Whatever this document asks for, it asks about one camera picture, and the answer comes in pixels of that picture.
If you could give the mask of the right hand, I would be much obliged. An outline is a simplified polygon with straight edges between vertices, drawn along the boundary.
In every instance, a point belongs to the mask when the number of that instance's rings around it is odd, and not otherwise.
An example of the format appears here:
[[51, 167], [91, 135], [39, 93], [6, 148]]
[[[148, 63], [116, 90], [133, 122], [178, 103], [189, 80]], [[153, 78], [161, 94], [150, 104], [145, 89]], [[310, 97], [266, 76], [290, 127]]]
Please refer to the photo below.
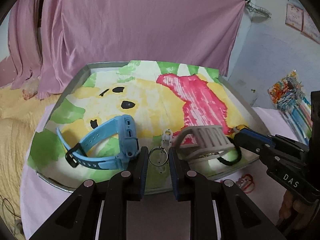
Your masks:
[[290, 191], [286, 190], [279, 210], [279, 219], [277, 224], [281, 225], [284, 222], [289, 222], [289, 220], [292, 219], [292, 227], [294, 229], [301, 229], [313, 221], [314, 217], [318, 213], [318, 210], [319, 202], [312, 205], [307, 205], [298, 198], [294, 197]]

